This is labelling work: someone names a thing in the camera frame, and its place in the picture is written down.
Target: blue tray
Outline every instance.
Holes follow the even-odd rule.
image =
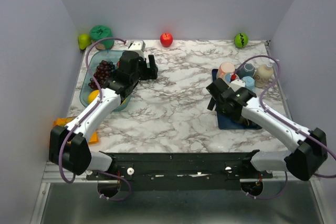
[[[124,52],[123,50],[109,50],[109,49],[96,52],[95,55],[92,56],[92,59],[90,61],[90,64],[89,64],[90,69],[94,72],[96,70],[96,67],[99,65],[99,63],[102,60],[112,61],[113,64],[117,66],[117,62],[119,61],[123,52]],[[83,85],[82,85],[82,88],[79,94],[79,100],[81,104],[83,104],[83,106],[85,107],[89,105],[88,97],[89,97],[89,94],[93,91],[89,87],[90,78],[91,78],[90,74],[86,72],[84,82],[83,82]],[[124,102],[119,107],[117,107],[114,111],[121,111],[124,108],[126,108],[130,100],[131,100],[131,95],[129,95],[124,100]]]
[[[216,80],[216,74],[218,69],[212,70],[212,81]],[[241,129],[252,129],[252,130],[260,130],[260,126],[256,123],[249,121],[250,125],[247,126],[245,124],[240,124],[232,121],[228,117],[221,115],[217,112],[217,120],[218,120],[218,128],[221,130],[241,130]]]

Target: red apple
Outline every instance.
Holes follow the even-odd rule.
[[[164,47],[169,47],[173,43],[173,36],[170,33],[164,33],[160,37],[160,42]]]

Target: green pear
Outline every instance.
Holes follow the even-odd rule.
[[[81,34],[78,36],[78,45],[80,50],[84,50],[90,44],[91,44],[91,38],[89,35]]]

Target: marble pattern surface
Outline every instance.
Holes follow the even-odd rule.
[[[163,48],[157,40],[145,40],[145,55],[154,54],[159,68],[157,80],[142,81],[133,92],[128,107],[111,113],[98,127],[100,142],[92,151],[104,152],[250,152],[285,150],[280,141],[265,130],[220,130],[214,111],[207,110],[211,98],[205,87],[211,83],[211,70],[223,61],[236,67],[248,57],[265,55],[262,41],[250,41],[237,49],[226,40],[176,40]],[[114,49],[124,45],[115,43]],[[96,53],[93,50],[90,58]],[[252,60],[257,67],[267,59]],[[68,116],[78,115],[86,74],[82,62]],[[277,87],[265,102],[285,114]]]

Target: grapes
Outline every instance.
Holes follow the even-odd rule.
[[[114,69],[116,69],[116,67],[112,61],[102,60],[96,67],[96,72],[93,74],[93,76],[96,78],[99,85],[102,86],[104,82],[109,79]],[[93,78],[90,78],[90,83],[88,85],[93,90],[98,89],[97,85],[93,81]]]

